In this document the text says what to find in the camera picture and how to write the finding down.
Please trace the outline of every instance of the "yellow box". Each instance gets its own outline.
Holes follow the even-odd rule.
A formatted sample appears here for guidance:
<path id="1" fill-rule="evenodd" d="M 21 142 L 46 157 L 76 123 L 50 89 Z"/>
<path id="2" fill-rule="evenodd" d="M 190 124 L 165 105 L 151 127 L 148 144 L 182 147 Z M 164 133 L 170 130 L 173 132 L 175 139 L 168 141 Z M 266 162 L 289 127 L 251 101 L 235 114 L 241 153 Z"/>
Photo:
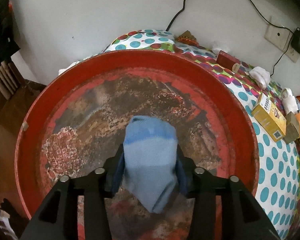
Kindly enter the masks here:
<path id="1" fill-rule="evenodd" d="M 252 109 L 252 115 L 275 142 L 286 135 L 287 121 L 285 117 L 264 93 L 259 96 Z"/>

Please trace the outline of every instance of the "white wall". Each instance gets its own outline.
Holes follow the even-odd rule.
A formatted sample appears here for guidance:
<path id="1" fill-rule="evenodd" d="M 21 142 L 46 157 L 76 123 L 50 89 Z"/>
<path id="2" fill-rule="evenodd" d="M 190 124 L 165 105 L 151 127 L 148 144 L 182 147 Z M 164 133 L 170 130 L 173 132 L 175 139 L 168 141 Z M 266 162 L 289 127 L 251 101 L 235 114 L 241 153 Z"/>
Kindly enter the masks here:
<path id="1" fill-rule="evenodd" d="M 165 29 L 183 0 L 10 0 L 26 64 L 22 74 L 48 84 L 73 61 L 101 51 L 137 29 Z M 253 0 L 266 18 L 294 30 L 300 9 L 291 0 Z M 187 0 L 171 32 L 190 30 L 202 46 L 221 42 L 237 58 L 268 71 L 282 54 L 263 37 L 267 24 L 248 0 Z M 300 95 L 300 58 L 283 56 L 273 78 Z"/>

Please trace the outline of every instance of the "black power adapter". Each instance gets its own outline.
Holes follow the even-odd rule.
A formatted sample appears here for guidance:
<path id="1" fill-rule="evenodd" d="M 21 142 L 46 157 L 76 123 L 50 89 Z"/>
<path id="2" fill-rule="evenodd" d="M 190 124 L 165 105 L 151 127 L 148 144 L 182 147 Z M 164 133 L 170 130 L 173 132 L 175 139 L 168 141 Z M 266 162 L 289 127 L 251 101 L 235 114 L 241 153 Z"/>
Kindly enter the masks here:
<path id="1" fill-rule="evenodd" d="M 300 28 L 298 27 L 293 35 L 291 40 L 291 47 L 298 53 L 300 53 Z"/>

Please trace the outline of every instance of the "polka dot fabric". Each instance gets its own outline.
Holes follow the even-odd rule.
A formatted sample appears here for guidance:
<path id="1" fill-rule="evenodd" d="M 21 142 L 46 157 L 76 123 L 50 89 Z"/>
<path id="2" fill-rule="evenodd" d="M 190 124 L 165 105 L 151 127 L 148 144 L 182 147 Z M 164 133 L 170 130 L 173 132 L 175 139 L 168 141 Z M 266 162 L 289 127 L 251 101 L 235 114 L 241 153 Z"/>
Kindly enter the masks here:
<path id="1" fill-rule="evenodd" d="M 264 93 L 285 115 L 279 98 L 280 84 L 271 81 L 262 91 L 247 74 L 253 66 L 242 62 L 238 73 L 233 73 L 216 63 L 216 55 L 211 50 L 175 42 L 173 34 L 163 30 L 127 33 L 103 52 L 120 49 L 155 49 L 181 54 L 212 71 L 229 88 L 247 111 L 258 140 L 260 170 L 256 199 L 280 238 L 292 235 L 300 226 L 300 158 L 296 145 L 294 142 L 286 145 L 283 140 L 275 143 L 251 114 L 258 96 Z"/>

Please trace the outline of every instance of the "folded blue cloth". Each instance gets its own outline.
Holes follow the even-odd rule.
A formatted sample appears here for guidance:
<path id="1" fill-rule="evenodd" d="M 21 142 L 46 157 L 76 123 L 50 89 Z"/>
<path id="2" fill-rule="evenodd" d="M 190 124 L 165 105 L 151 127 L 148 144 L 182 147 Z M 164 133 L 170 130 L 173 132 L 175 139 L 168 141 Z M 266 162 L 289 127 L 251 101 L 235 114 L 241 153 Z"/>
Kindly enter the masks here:
<path id="1" fill-rule="evenodd" d="M 134 116 L 123 143 L 123 187 L 153 213 L 167 204 L 177 177 L 178 139 L 173 126 L 155 117 Z"/>

